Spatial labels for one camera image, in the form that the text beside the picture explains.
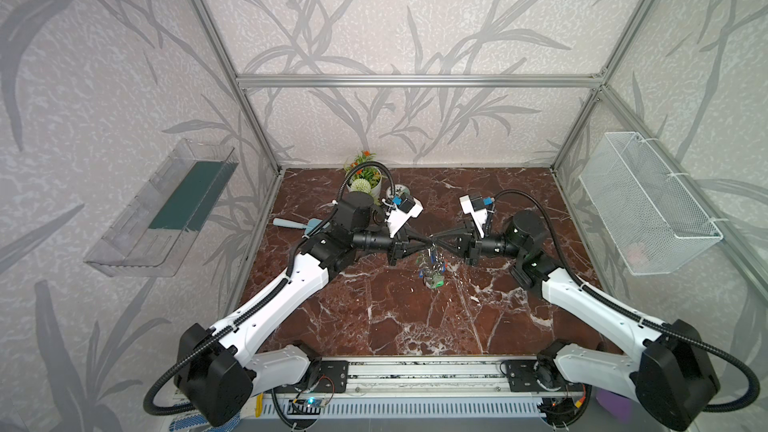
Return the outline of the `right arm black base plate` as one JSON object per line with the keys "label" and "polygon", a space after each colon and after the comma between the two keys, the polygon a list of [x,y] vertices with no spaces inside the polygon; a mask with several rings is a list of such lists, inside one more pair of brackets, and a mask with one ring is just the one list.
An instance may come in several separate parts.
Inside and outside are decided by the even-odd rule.
{"label": "right arm black base plate", "polygon": [[566,381],[553,363],[536,359],[509,359],[501,362],[500,371],[511,392],[563,393],[574,395],[584,390],[580,383]]}

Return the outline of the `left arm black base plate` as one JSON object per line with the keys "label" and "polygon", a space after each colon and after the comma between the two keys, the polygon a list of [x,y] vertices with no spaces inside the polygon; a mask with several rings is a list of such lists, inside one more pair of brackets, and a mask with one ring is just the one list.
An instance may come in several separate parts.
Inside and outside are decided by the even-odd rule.
{"label": "left arm black base plate", "polygon": [[293,388],[320,393],[345,392],[349,366],[350,362],[346,360],[315,360]]}

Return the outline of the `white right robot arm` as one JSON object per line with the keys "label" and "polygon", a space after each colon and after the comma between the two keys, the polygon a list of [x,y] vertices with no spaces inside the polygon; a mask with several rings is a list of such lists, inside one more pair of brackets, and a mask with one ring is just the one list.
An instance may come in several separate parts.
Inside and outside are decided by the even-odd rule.
{"label": "white right robot arm", "polygon": [[632,309],[570,270],[540,203],[514,214],[504,232],[494,233],[497,204],[510,193],[461,197],[468,216],[464,226],[432,239],[469,264],[482,257],[513,259],[510,273],[521,287],[577,317],[620,350],[609,353],[555,341],[539,355],[542,372],[633,400],[675,431],[686,430],[702,412],[735,412],[757,401],[761,384],[754,371],[704,342],[695,327]]}

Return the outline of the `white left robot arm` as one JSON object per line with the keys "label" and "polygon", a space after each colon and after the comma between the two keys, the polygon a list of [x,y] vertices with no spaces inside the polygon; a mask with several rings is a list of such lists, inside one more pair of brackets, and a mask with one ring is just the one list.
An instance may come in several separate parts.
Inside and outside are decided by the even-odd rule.
{"label": "white left robot arm", "polygon": [[329,216],[294,246],[280,275],[210,327],[194,324],[182,334],[177,361],[147,391],[144,411],[152,416],[197,411],[218,427],[253,394],[301,382],[312,363],[307,349],[291,345],[263,353],[262,344],[352,265],[358,252],[382,252],[396,263],[431,246],[431,240],[405,228],[422,210],[410,194],[377,205],[368,193],[341,188]]}

